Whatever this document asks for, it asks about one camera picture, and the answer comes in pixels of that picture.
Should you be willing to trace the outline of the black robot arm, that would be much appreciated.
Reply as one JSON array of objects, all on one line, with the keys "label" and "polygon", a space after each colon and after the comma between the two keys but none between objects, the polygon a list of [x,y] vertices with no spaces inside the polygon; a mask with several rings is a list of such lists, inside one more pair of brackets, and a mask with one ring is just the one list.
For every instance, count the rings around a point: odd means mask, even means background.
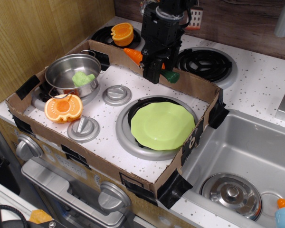
[{"label": "black robot arm", "polygon": [[144,7],[141,36],[145,44],[141,50],[143,77],[157,84],[162,66],[173,71],[181,47],[184,28],[180,24],[185,12],[191,20],[190,9],[196,0],[161,0]]}]

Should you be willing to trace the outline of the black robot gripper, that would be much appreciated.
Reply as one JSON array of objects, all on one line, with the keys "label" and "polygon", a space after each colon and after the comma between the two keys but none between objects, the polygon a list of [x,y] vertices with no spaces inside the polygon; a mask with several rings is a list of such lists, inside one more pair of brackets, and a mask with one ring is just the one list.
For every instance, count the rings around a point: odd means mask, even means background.
[{"label": "black robot gripper", "polygon": [[159,82],[163,63],[166,70],[176,64],[184,33],[180,21],[185,11],[185,2],[152,2],[145,8],[141,29],[145,40],[143,77],[153,84]]}]

